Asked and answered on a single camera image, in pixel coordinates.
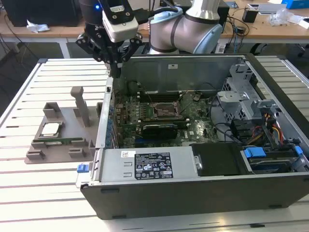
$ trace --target blue box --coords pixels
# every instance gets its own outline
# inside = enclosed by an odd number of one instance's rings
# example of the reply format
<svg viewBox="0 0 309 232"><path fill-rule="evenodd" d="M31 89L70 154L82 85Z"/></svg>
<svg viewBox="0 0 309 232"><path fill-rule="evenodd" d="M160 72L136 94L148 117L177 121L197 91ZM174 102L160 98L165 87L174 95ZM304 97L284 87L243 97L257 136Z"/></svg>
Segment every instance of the blue box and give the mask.
<svg viewBox="0 0 309 232"><path fill-rule="evenodd" d="M288 9L309 8L309 0L282 0L282 4L284 3Z"/></svg>

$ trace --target yellow cable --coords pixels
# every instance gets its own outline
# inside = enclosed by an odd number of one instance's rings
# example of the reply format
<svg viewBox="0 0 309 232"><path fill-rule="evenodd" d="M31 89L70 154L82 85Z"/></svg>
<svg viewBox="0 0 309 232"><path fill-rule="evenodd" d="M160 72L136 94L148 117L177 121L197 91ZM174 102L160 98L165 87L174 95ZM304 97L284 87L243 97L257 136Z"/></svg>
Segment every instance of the yellow cable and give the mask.
<svg viewBox="0 0 309 232"><path fill-rule="evenodd" d="M272 127L272 129L275 130L275 131L278 133L278 139L279 139L279 141L280 141L280 133L279 133L279 130L278 130L277 128L275 128L275 127Z"/></svg>
<svg viewBox="0 0 309 232"><path fill-rule="evenodd" d="M250 142L248 142L248 145L255 142L256 140L258 140L259 138L261 138L263 136L264 133L260 133L258 136L256 136L254 139L252 139Z"/></svg>

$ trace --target plastic bag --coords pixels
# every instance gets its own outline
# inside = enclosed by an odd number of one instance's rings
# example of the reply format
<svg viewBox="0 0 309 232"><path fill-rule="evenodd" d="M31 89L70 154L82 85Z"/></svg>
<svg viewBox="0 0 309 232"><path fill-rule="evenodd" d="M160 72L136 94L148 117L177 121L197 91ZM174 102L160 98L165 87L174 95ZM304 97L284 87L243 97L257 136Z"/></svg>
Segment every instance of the plastic bag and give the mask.
<svg viewBox="0 0 309 232"><path fill-rule="evenodd" d="M293 16L293 13L288 12L286 8L282 8L276 14L271 14L267 20L272 26L278 26L288 24L288 19L291 16Z"/></svg>

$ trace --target computer case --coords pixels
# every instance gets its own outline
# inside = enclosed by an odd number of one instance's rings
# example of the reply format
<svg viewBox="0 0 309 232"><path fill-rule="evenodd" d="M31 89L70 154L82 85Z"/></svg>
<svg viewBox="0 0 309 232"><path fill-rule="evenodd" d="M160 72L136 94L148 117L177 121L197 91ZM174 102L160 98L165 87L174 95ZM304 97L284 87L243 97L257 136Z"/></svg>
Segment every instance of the computer case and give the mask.
<svg viewBox="0 0 309 232"><path fill-rule="evenodd" d="M35 24L75 27L82 18L78 0L2 0L15 27Z"/></svg>

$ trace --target wooden desk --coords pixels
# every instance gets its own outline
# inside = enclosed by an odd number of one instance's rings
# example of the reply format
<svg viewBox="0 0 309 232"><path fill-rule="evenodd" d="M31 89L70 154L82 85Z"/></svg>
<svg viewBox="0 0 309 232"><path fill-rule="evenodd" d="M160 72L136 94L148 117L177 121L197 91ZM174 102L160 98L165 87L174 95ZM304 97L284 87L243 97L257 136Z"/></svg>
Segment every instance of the wooden desk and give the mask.
<svg viewBox="0 0 309 232"><path fill-rule="evenodd" d="M248 3L266 3L267 0L236 0L239 8L244 8ZM230 9L230 15L241 20L243 11ZM291 10L292 13L301 16L309 16L309 9ZM5 12L0 15L0 33L6 42L19 42L17 38L10 32L4 21ZM307 44L309 43L309 30L299 25L290 23L287 26L272 27L267 22L268 15L257 15L254 23L248 23L250 27L249 34L244 38L243 43L277 43L277 44ZM51 27L50 31L40 32L38 34L30 32L27 28L15 28L9 23L11 29L23 42L51 42L60 45L64 58L70 58L67 43L75 42L76 38L84 31L84 21L81 21L77 27ZM148 40L148 31L140 30L144 40ZM233 35L230 24L226 24L224 32L219 40L217 50L225 46Z"/></svg>
<svg viewBox="0 0 309 232"><path fill-rule="evenodd" d="M267 3L267 0L236 0L239 9L245 8L248 3ZM237 18L242 21L244 10L230 9L230 16ZM309 16L309 9L296 9L289 10L293 14L301 16ZM250 27L249 34L243 39L243 43L267 43L267 44L308 44L309 43L309 30L303 27L289 23L288 25L282 26L271 26L267 21L268 15L256 16L254 23L247 23ZM244 26L242 23L235 21L236 25ZM227 23L223 34L219 40L217 50L222 50L225 44L228 43L232 37L233 30L232 26Z"/></svg>

